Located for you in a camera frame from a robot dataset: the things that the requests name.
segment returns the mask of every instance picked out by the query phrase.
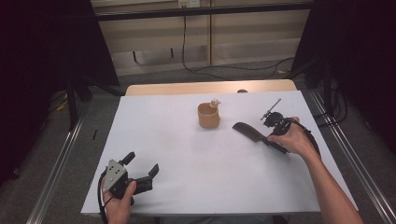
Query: wrist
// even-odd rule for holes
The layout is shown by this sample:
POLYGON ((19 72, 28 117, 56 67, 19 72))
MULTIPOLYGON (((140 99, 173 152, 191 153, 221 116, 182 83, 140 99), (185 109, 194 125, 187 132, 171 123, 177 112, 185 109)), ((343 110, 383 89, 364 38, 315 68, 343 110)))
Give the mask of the wrist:
POLYGON ((321 157, 312 147, 308 150, 305 150, 302 154, 300 154, 300 156, 303 158, 305 163, 309 163, 311 161, 321 161, 321 157))

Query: human hand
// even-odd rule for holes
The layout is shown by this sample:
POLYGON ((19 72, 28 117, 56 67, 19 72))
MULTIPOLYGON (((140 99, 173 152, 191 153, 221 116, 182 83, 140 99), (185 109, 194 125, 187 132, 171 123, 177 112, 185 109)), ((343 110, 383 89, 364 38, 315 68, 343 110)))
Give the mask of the human hand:
MULTIPOLYGON (((293 117, 292 119, 297 122, 300 121, 297 117, 293 117)), ((317 154, 303 129, 295 123, 290 125, 289 131, 284 135, 269 135, 267 139, 268 141, 282 144, 288 151, 302 156, 303 159, 311 155, 312 152, 317 154)))
MULTIPOLYGON (((105 184, 105 178, 102 180, 101 189, 105 184)), ((131 198, 136 190, 136 182, 131 182, 122 199, 113 198, 113 194, 108 191, 103 194, 103 202, 106 203, 107 220, 109 224, 125 224, 131 215, 131 198)))

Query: wall outlet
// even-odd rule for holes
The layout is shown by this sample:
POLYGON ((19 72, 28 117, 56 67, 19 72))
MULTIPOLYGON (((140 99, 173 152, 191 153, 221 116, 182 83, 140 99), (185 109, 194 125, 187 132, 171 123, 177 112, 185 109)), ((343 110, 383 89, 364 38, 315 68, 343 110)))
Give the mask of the wall outlet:
POLYGON ((189 7, 199 7, 200 0, 190 0, 189 7))
POLYGON ((178 0, 179 8, 188 7, 188 6, 189 6, 189 0, 178 0))
POLYGON ((200 7, 200 0, 178 0, 178 7, 200 7))

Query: table surface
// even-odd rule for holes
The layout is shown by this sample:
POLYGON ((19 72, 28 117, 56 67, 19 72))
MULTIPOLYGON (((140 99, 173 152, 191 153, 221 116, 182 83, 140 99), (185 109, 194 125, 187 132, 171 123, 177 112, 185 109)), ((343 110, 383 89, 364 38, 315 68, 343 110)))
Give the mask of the table surface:
MULTIPOLYGON (((127 95, 135 97, 121 98, 98 166, 104 167, 108 160, 125 156, 131 148, 136 159, 132 167, 131 164, 126 167, 130 177, 143 176, 149 166, 160 164, 154 190, 135 196, 134 213, 184 216, 319 211, 312 181, 301 158, 266 149, 232 129, 236 121, 244 121, 268 135, 271 130, 264 129, 256 117, 261 116, 263 106, 271 106, 278 97, 283 99, 276 106, 279 111, 287 112, 285 116, 296 114, 312 128, 323 161, 350 196, 304 97, 290 80, 154 84, 132 91, 134 87, 137 86, 130 87, 127 95), (241 89, 251 93, 229 94, 241 89), (195 106, 213 96, 223 100, 220 126, 215 131, 200 129, 195 106), (245 184, 233 184, 236 176, 245 184), (196 182, 197 179, 209 184, 196 182), (231 191, 240 193, 232 197, 234 203, 227 203, 231 191)), ((95 214, 96 205, 94 190, 90 189, 81 212, 95 214)))

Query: white wall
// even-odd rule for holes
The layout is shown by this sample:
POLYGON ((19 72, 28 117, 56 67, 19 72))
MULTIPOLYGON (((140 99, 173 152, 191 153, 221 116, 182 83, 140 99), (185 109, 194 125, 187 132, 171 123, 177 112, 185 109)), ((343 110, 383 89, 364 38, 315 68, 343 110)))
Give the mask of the white wall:
MULTIPOLYGON (((177 8, 177 1, 152 2, 107 7, 95 7, 101 12, 142 11, 166 8, 177 8)), ((212 0, 215 6, 237 6, 279 3, 282 1, 268 0, 212 0)), ((209 1, 201 1, 207 6, 209 1)), ((308 10, 255 12, 212 16, 212 35, 209 35, 209 16, 187 18, 187 46, 208 46, 211 48, 223 44, 251 44, 255 42, 281 41, 290 44, 290 52, 294 54, 298 46, 295 39, 301 37, 308 15, 308 10)), ((169 49, 182 46, 183 18, 159 18, 130 21, 101 21, 100 26, 110 52, 126 52, 145 49, 169 49)))

